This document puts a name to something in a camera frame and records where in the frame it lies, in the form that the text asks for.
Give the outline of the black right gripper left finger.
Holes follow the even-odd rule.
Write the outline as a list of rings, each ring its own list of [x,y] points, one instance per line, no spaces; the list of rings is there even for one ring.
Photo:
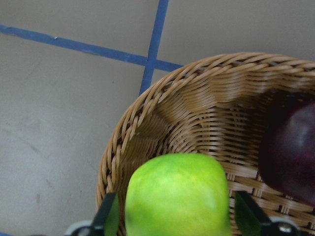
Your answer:
[[[92,221],[92,236],[115,236],[120,222],[120,207],[117,193],[105,195]]]

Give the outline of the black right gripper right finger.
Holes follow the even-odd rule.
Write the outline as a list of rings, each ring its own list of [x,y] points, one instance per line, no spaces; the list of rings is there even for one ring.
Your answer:
[[[246,191],[235,192],[235,222],[243,236],[268,236],[272,221]]]

